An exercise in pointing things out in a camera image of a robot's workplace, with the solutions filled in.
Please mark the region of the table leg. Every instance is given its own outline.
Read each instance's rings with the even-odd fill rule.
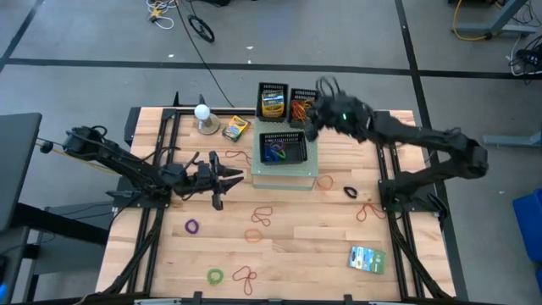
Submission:
[[[532,136],[483,136],[482,142],[509,147],[542,147],[542,133],[537,132]]]
[[[507,25],[508,21],[527,2],[527,0],[510,0],[505,7],[495,16],[490,24],[483,23],[458,23],[457,31],[467,34],[485,35],[486,33],[516,33],[525,36],[536,33],[536,28],[528,25]]]
[[[109,232],[105,229],[17,203],[11,226],[21,225],[98,245],[105,246],[108,243]]]

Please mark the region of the wooden tabletop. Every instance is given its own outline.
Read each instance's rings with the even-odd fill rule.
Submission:
[[[141,109],[131,148],[136,156],[144,157],[154,150],[161,113],[161,108]],[[391,114],[405,124],[414,125],[412,111],[391,111]],[[230,117],[220,119],[224,126]],[[221,164],[243,169],[245,179],[222,196],[223,211],[213,209],[210,193],[196,194],[187,202],[172,197],[163,220],[152,297],[192,297],[194,291],[202,291],[203,297],[211,298],[341,300],[343,295],[352,294],[354,300],[400,299],[387,219],[377,218],[370,210],[365,221],[360,222],[356,217],[363,203],[380,208],[377,189],[380,174],[374,144],[360,145],[348,136],[323,130],[318,138],[319,176],[330,175],[335,183],[329,190],[315,186],[312,191],[252,187],[246,158],[225,157],[229,150],[252,155],[252,128],[233,143],[220,132],[212,136],[199,134],[195,118],[186,115],[180,119],[177,146],[182,150],[175,152],[176,163],[185,164],[194,152],[200,152],[200,159],[207,161],[207,153],[214,150]],[[404,145],[398,153],[402,170],[416,171],[425,166],[419,147]],[[391,164],[390,156],[386,157]],[[320,182],[329,183],[327,178]],[[358,198],[347,197],[344,186],[355,187]],[[271,221],[268,227],[251,222],[254,209],[264,206],[274,210],[268,217]],[[140,218],[139,208],[127,208],[115,220],[97,291],[111,285],[131,258]],[[185,231],[189,219],[200,224],[196,235]],[[441,288],[455,295],[439,221],[431,213],[411,213],[411,219],[420,260]],[[249,229],[260,230],[262,240],[246,241],[244,236]],[[384,274],[347,267],[352,246],[384,251]],[[140,270],[145,270],[146,260],[143,258]],[[414,296],[412,272],[404,255],[403,261],[410,295]],[[257,274],[251,280],[250,296],[244,292],[244,280],[232,279],[232,274],[245,265]],[[210,269],[224,272],[224,280],[217,286],[207,283]],[[143,278],[144,272],[140,272],[139,290]]]

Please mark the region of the gray concrete floor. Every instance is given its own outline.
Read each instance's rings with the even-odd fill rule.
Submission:
[[[449,32],[454,8],[445,0],[403,2],[420,69],[509,70],[505,56],[514,37],[460,42]],[[542,3],[534,2],[542,16]],[[33,4],[0,0],[0,54]],[[225,8],[194,6],[217,35],[213,45],[194,36],[209,63],[409,67],[393,0],[234,0]],[[493,8],[464,8],[460,18],[487,20],[494,13]],[[172,30],[160,30],[146,15],[144,1],[46,0],[11,58],[199,63],[174,11],[168,13],[175,21]],[[311,88],[324,73],[214,74],[235,106],[252,107],[260,81]],[[345,90],[375,108],[410,109],[420,121],[410,76],[334,75]],[[528,135],[540,128],[540,81],[525,86],[520,80],[423,78],[422,83],[434,128],[461,126],[479,140],[484,134]],[[40,136],[54,141],[62,141],[73,126],[106,125],[109,137],[122,142],[130,107],[171,104],[176,91],[182,103],[196,103],[202,93],[211,106],[227,106],[201,69],[8,64],[0,73],[0,114],[40,112]],[[541,304],[534,266],[512,209],[514,198],[542,185],[540,151],[488,149],[486,177],[446,183],[469,298]],[[116,181],[83,164],[35,151],[21,201],[43,208],[108,200],[104,192]],[[97,270],[51,274],[50,283],[40,281],[36,299],[84,295],[93,291],[96,278]]]

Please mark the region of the orange rubber band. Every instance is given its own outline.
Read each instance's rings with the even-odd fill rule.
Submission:
[[[256,232],[257,234],[254,236],[251,236],[248,234],[248,232]],[[245,241],[247,242],[259,242],[263,239],[263,234],[258,229],[248,229],[245,231]]]
[[[322,185],[322,183],[320,183],[320,181],[323,179],[323,178],[329,178],[331,180],[331,183],[329,184],[329,186],[324,186]],[[325,191],[328,191],[328,190],[331,190],[331,188],[333,187],[333,184],[335,182],[333,181],[333,177],[331,177],[330,175],[323,175],[322,177],[318,178],[316,180],[316,184],[318,186],[320,186],[321,189],[325,190]]]

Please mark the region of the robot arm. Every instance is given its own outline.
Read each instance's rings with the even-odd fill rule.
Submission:
[[[225,194],[243,180],[243,177],[219,179],[221,176],[242,174],[242,171],[228,169],[221,165],[215,152],[209,153],[210,164],[203,161],[195,163],[194,161],[199,156],[197,152],[186,166],[182,164],[166,164],[162,167],[150,165],[145,160],[151,156],[142,159],[126,152],[119,144],[106,139],[105,132],[101,133],[99,127],[83,126],[67,131],[68,138],[63,144],[64,152],[81,160],[97,161],[125,176],[142,196],[159,199],[168,197],[170,191],[173,190],[183,200],[187,200],[194,193],[213,191],[213,206],[217,210],[222,210],[220,194]],[[188,175],[186,169],[191,164],[197,165],[197,172]]]
[[[389,113],[374,111],[356,97],[347,96],[336,80],[333,81],[335,89],[326,78],[317,82],[320,98],[312,110],[308,111],[311,122],[306,127],[306,136],[309,141],[316,140],[318,132],[327,127],[353,137],[360,143],[366,140],[382,145],[401,142],[446,152],[451,156],[440,164],[416,173],[401,172],[394,180],[385,181],[384,187],[390,196],[406,200],[419,187],[438,180],[453,177],[475,179],[483,177],[487,172],[487,151],[475,140],[463,135],[458,128],[437,131],[404,125]],[[331,94],[324,91],[324,85]]]

